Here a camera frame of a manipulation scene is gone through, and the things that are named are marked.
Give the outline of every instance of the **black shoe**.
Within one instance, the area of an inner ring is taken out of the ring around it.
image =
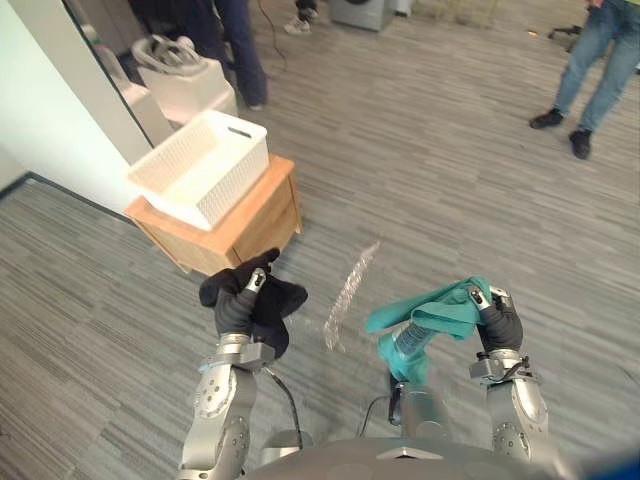
[[[536,130],[540,130],[541,128],[547,127],[555,127],[556,125],[560,125],[564,120],[564,117],[560,113],[560,110],[557,108],[552,108],[544,115],[540,115],[536,118],[533,118],[529,121],[529,126],[531,128],[535,128]]]
[[[591,131],[575,130],[569,135],[573,154],[580,160],[586,160],[591,153]]]

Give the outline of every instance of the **white appliance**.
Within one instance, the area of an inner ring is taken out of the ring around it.
[[[395,14],[396,0],[330,0],[332,21],[379,32]]]
[[[411,16],[411,7],[413,7],[413,0],[396,0],[396,13],[404,17]]]

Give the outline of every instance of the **sneaker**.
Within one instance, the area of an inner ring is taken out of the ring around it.
[[[284,26],[284,30],[289,35],[309,35],[311,33],[311,25],[309,25],[309,22],[296,17]]]
[[[573,154],[580,160],[586,160],[591,153],[591,131],[575,130],[569,135]]]
[[[310,23],[315,22],[316,19],[318,18],[318,16],[320,15],[315,8],[307,8],[304,11],[304,14],[307,16],[307,18],[309,19]]]
[[[547,127],[555,127],[556,125],[560,125],[564,120],[564,117],[560,113],[560,110],[557,108],[552,108],[544,115],[540,115],[536,118],[531,119],[529,121],[529,126],[531,128],[535,128],[536,130],[540,130],[542,128]]]

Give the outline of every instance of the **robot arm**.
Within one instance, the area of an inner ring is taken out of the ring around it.
[[[494,287],[492,303],[480,289],[472,288],[470,294],[484,321],[478,330],[485,348],[478,353],[470,374],[487,387],[494,452],[538,465],[554,477],[579,478],[549,439],[549,416],[540,393],[540,378],[529,357],[519,352],[522,324],[511,296]]]
[[[200,367],[193,423],[177,480],[233,480],[241,475],[257,391],[253,373],[275,358],[272,347],[250,343],[249,314],[265,278],[264,270],[256,268],[239,295],[220,292],[216,306],[220,344]]]

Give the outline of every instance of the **basket handle hole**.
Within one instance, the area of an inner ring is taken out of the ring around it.
[[[243,137],[251,138],[251,134],[247,132],[243,132],[242,130],[238,130],[237,128],[227,127],[230,132],[235,133],[236,135],[242,135]]]

